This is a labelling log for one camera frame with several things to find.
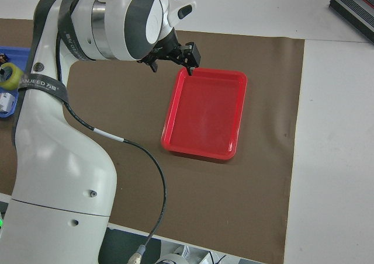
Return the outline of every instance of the black button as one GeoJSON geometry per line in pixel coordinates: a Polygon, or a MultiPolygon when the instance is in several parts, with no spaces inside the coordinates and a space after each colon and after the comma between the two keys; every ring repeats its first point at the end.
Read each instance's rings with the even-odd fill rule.
{"type": "Polygon", "coordinates": [[[191,12],[192,12],[192,6],[191,5],[184,6],[181,9],[179,9],[179,11],[178,11],[178,17],[180,19],[183,19],[185,16],[187,16],[191,12]]]}

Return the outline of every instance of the cable connector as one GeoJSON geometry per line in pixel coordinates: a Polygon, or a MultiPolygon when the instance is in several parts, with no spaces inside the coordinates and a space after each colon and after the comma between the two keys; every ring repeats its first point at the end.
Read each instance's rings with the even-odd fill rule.
{"type": "Polygon", "coordinates": [[[127,264],[140,264],[141,257],[143,256],[143,253],[146,251],[145,245],[140,245],[138,250],[130,257],[127,264]]]}

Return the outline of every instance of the white cable label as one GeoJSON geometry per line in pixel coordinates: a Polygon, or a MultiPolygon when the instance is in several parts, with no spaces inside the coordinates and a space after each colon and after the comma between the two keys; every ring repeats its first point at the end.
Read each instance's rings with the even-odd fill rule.
{"type": "Polygon", "coordinates": [[[113,134],[109,134],[109,133],[107,133],[107,132],[105,132],[105,131],[102,131],[102,130],[100,130],[100,129],[98,129],[98,128],[94,128],[94,130],[93,130],[96,134],[101,134],[102,136],[105,136],[105,137],[107,137],[107,138],[111,138],[111,139],[113,139],[113,140],[117,140],[117,141],[120,141],[121,143],[123,142],[123,138],[121,138],[121,137],[118,137],[118,136],[114,136],[113,134]]]}

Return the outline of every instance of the blue plastic tray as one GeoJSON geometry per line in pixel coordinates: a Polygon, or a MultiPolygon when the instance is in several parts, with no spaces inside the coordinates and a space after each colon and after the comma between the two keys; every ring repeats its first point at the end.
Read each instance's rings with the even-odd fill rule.
{"type": "MultiPolygon", "coordinates": [[[[4,53],[8,56],[9,62],[17,65],[22,71],[26,68],[27,58],[29,57],[30,49],[29,48],[18,48],[18,47],[2,47],[0,46],[0,53],[4,53]]],[[[18,100],[18,90],[7,91],[0,87],[0,93],[8,92],[15,97],[11,111],[4,113],[0,112],[0,117],[5,118],[14,114],[16,109],[16,104],[18,100]]]]}

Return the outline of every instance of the white power adapter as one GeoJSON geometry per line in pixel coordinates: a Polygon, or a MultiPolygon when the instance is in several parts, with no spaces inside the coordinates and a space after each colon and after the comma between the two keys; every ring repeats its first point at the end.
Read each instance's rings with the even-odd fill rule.
{"type": "Polygon", "coordinates": [[[0,93],[0,112],[8,113],[12,110],[15,97],[10,93],[0,93]]]}

